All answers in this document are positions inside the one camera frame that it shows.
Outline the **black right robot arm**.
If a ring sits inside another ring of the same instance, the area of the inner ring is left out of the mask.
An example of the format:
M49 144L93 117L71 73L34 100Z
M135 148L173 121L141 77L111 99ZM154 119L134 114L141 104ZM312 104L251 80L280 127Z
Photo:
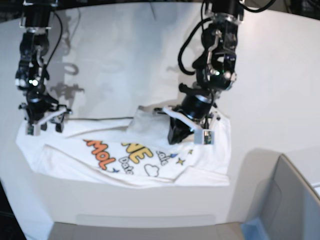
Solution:
M192 6L119 3L64 10L53 58L49 29L30 27L16 84L31 136L77 134L95 121L128 122L178 95L176 55Z

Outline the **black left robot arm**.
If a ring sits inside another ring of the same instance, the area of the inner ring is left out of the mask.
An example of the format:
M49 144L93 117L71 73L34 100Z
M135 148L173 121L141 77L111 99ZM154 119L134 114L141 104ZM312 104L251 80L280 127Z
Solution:
M59 11L61 43L47 91L75 121L138 120L170 145L208 127L217 97L236 80L234 0L215 0L190 29L193 3L119 3Z

